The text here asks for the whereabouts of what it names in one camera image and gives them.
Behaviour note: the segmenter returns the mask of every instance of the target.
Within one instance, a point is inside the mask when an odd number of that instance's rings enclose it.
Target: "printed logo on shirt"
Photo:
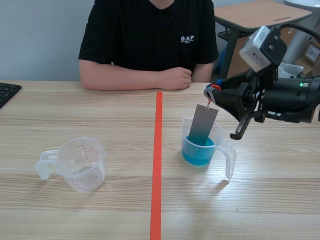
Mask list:
[[[182,36],[180,43],[189,44],[194,41],[194,38],[195,36]]]

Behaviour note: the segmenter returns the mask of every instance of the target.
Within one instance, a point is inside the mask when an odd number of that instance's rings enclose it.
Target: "keyboard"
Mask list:
[[[20,85],[0,83],[0,108],[2,108],[14,95],[16,95],[20,89]]]

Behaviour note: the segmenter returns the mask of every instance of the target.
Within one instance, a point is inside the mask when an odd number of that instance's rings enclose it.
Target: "desk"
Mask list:
[[[299,8],[286,6],[269,0],[257,0],[214,9],[215,21],[226,29],[228,41],[220,77],[226,78],[238,38],[249,35],[261,26],[274,26],[283,23],[296,23],[312,13]]]
[[[1,240],[149,240],[154,90],[88,91],[78,82],[12,81],[22,90],[0,110]],[[318,240],[320,124],[252,122],[230,183],[216,153],[208,167],[180,154],[181,119],[206,103],[205,84],[163,94],[163,240]],[[237,122],[218,115],[226,136]],[[106,178],[93,192],[58,175],[41,181],[42,151],[76,137],[105,147]]]

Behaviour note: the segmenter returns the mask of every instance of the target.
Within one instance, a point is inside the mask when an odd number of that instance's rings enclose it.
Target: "empty measuring cup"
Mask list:
[[[75,190],[89,192],[99,187],[105,179],[106,151],[92,138],[80,137],[61,146],[59,150],[44,151],[35,169],[42,180],[50,176],[48,164],[54,166]]]
[[[219,150],[225,155],[225,175],[230,180],[234,174],[237,153],[224,140],[223,129],[215,122],[205,145],[196,145],[188,140],[193,120],[193,117],[185,117],[182,120],[182,155],[184,159],[193,165],[203,166],[210,163],[215,151]]]

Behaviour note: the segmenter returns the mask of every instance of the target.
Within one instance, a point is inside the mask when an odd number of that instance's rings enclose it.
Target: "wooden table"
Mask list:
[[[103,92],[78,82],[12,81],[22,90],[0,110],[1,240],[148,240],[156,92]],[[320,124],[252,122],[232,141],[237,163],[207,167],[181,154],[181,119],[205,104],[205,84],[163,94],[163,240],[318,240]],[[225,111],[226,136],[237,122]],[[58,175],[41,181],[41,152],[76,137],[108,152],[106,178],[93,192]]]
[[[303,9],[272,2],[256,0],[214,9],[215,21],[227,29],[223,35],[228,41],[220,73],[226,78],[234,55],[238,38],[250,35],[262,26],[274,26],[283,23],[297,23],[312,13]]]

